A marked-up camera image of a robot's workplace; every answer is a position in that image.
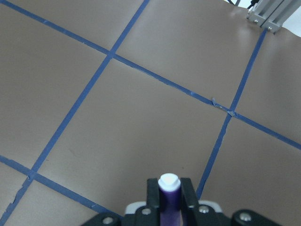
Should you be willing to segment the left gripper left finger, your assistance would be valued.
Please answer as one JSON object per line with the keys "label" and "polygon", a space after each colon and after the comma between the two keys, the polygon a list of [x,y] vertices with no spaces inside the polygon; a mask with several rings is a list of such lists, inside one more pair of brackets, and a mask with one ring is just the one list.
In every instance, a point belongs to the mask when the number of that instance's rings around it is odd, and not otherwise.
{"label": "left gripper left finger", "polygon": [[147,205],[156,209],[160,207],[159,186],[156,178],[147,179]]}

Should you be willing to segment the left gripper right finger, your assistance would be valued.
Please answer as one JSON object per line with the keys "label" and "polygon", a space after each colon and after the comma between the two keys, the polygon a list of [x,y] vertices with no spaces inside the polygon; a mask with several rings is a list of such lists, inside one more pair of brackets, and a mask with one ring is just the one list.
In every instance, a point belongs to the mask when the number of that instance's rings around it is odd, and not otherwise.
{"label": "left gripper right finger", "polygon": [[181,209],[188,210],[198,206],[198,198],[190,178],[181,178]]}

